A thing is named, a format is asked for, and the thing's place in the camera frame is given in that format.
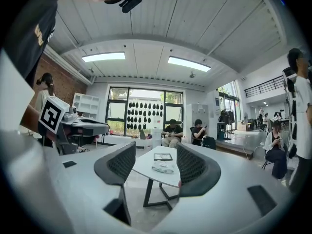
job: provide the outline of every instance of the metal railing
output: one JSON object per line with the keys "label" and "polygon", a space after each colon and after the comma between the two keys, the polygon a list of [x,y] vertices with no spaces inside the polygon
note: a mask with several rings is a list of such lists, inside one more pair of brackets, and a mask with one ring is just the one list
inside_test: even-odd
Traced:
{"label": "metal railing", "polygon": [[248,98],[251,96],[263,94],[263,93],[271,91],[271,90],[282,88],[282,87],[284,87],[283,82],[284,82],[283,76],[279,76],[277,78],[268,80],[262,84],[256,85],[256,86],[251,87],[251,88],[247,88],[244,91],[245,91],[246,97]]}

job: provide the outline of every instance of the hand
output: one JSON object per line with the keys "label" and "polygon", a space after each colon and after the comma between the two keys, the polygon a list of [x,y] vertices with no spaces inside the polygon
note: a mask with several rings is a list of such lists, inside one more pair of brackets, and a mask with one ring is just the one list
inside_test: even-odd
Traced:
{"label": "hand", "polygon": [[273,141],[273,143],[272,143],[272,146],[275,146],[276,144],[278,144],[279,143],[279,140],[278,139],[275,139],[274,141]]}

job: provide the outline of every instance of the hair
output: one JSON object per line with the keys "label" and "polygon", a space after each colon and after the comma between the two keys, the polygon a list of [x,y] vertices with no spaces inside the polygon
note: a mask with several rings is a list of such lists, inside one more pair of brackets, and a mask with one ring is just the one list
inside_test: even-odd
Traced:
{"label": "hair", "polygon": [[54,95],[54,85],[53,85],[52,75],[50,73],[44,73],[42,78],[41,78],[41,82],[44,82],[47,85],[49,95],[53,96]]}
{"label": "hair", "polygon": [[302,52],[299,49],[293,48],[288,52],[287,59],[291,70],[298,72],[297,60],[302,56]]}
{"label": "hair", "polygon": [[200,119],[195,120],[195,126],[197,126],[197,125],[201,125],[201,124],[202,124],[202,122],[201,122],[201,120],[200,120]]}
{"label": "hair", "polygon": [[274,121],[273,128],[279,132],[281,129],[281,123],[278,120]]}

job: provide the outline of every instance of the light fixture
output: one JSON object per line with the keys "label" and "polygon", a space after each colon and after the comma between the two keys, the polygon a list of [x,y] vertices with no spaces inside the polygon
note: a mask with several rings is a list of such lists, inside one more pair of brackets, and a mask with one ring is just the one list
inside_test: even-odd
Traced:
{"label": "light fixture", "polygon": [[205,66],[203,64],[193,62],[193,61],[189,61],[189,60],[184,60],[181,58],[176,58],[176,57],[169,57],[168,63],[176,64],[176,65],[180,65],[180,66],[185,66],[185,67],[189,67],[189,68],[194,68],[194,69],[198,69],[198,70],[201,70],[204,72],[207,72],[211,69],[210,67]]}
{"label": "light fixture", "polygon": [[85,62],[97,61],[97,60],[120,60],[126,59],[124,52],[119,53],[106,53],[106,54],[96,54],[91,56],[82,57]]}

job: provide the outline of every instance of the red brick wall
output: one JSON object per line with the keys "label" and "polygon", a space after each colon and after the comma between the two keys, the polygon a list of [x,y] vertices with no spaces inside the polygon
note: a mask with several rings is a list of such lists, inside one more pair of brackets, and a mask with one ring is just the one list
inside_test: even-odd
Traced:
{"label": "red brick wall", "polygon": [[36,85],[36,81],[44,73],[50,73],[52,75],[55,87],[55,95],[70,105],[73,103],[75,93],[85,94],[87,91],[86,84],[73,77],[57,63],[43,54],[37,67],[34,85],[34,91],[36,93],[30,102],[32,106],[34,106],[36,103],[37,94],[39,91],[39,86]]}

